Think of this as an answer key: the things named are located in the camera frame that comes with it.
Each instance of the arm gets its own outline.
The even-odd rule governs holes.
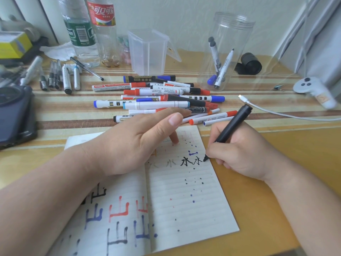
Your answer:
[[[179,142],[175,130],[189,114],[134,116],[0,190],[0,255],[45,255],[98,182],[138,168],[167,136]]]
[[[235,131],[230,143],[214,143],[226,124],[212,126],[206,154],[216,158],[218,164],[265,181],[308,256],[338,255],[341,251],[340,198],[246,123]]]

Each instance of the white game controller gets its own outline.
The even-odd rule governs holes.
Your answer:
[[[299,94],[310,93],[327,110],[332,110],[338,104],[327,87],[316,77],[306,77],[299,80],[294,84],[293,90]]]

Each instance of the empty bottle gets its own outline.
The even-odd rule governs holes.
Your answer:
[[[116,19],[112,0],[87,0],[102,63],[107,67],[121,62],[117,45]]]
[[[95,35],[84,0],[58,0],[78,60],[87,67],[101,63]]]

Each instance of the yellow box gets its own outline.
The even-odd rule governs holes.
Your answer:
[[[31,47],[25,32],[0,31],[0,59],[21,58]]]

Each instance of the hand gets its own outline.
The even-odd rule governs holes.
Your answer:
[[[255,129],[243,122],[227,144],[214,141],[228,122],[212,125],[206,155],[217,164],[232,168],[245,176],[266,181],[276,169],[276,164],[287,158],[268,143]]]
[[[105,176],[123,174],[144,164],[168,136],[179,142],[175,130],[189,110],[167,108],[155,114],[141,114],[119,123],[100,136],[83,143],[92,168]]]

